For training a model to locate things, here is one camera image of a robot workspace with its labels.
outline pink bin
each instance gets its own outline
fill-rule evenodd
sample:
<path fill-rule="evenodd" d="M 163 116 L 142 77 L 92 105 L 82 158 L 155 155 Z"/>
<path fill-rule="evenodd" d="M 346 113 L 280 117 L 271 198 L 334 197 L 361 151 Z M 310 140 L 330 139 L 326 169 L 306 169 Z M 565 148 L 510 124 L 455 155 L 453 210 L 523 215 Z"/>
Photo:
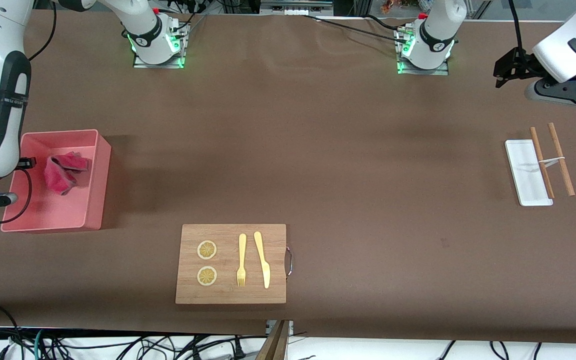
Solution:
<path fill-rule="evenodd" d="M 21 157 L 35 157 L 30 169 L 32 198 L 25 213 L 15 221 L 1 225 L 3 232 L 30 234 L 89 231 L 101 228 L 110 166 L 110 144 L 97 130 L 27 132 L 21 137 Z M 52 155 L 74 151 L 91 160 L 90 170 L 75 174 L 77 186 L 62 196 L 50 191 L 44 180 L 46 161 Z M 10 192 L 18 201 L 6 207 L 4 220 L 23 208 L 28 196 L 28 180 L 15 171 Z"/>

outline white tray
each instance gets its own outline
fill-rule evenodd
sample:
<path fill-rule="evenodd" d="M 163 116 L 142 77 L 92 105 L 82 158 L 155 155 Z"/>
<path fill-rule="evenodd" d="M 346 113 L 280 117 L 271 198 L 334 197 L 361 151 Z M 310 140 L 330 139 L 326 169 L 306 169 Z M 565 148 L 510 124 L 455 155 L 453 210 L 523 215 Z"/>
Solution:
<path fill-rule="evenodd" d="M 550 207 L 553 199 L 548 198 L 544 177 L 539 169 L 535 145 L 531 139 L 506 140 L 505 151 L 522 207 Z"/>

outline red cloth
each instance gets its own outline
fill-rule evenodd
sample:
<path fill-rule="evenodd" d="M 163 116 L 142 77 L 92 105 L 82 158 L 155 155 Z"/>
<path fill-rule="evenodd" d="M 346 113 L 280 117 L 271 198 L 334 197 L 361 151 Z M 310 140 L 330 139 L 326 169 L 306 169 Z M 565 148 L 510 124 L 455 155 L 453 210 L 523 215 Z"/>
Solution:
<path fill-rule="evenodd" d="M 54 155 L 48 157 L 43 177 L 46 187 L 51 191 L 66 195 L 77 185 L 77 179 L 73 173 L 78 174 L 82 171 L 88 171 L 89 162 L 86 157 L 79 153 L 69 152 L 66 155 Z"/>

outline yellow fork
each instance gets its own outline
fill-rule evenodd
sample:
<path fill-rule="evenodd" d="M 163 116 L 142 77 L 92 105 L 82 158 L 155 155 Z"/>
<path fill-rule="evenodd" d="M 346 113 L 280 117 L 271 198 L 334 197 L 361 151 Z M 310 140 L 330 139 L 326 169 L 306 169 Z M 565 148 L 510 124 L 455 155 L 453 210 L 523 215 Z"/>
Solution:
<path fill-rule="evenodd" d="M 238 287 L 246 286 L 246 269 L 244 269 L 244 259 L 246 258 L 246 234 L 239 235 L 239 269 L 237 270 Z"/>

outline dried lemon slice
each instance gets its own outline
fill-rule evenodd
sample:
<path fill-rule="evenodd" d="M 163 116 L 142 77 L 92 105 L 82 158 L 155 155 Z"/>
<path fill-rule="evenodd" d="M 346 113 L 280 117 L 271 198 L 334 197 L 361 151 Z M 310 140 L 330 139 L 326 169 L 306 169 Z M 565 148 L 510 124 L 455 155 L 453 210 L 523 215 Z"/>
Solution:
<path fill-rule="evenodd" d="M 211 259 L 216 253 L 217 245 L 210 240 L 202 241 L 201 244 L 197 246 L 197 255 L 199 255 L 201 259 Z"/>
<path fill-rule="evenodd" d="M 215 268 L 212 266 L 204 266 L 199 269 L 199 272 L 197 273 L 197 281 L 199 284 L 208 287 L 214 284 L 215 280 L 217 280 L 217 270 L 215 270 Z"/>

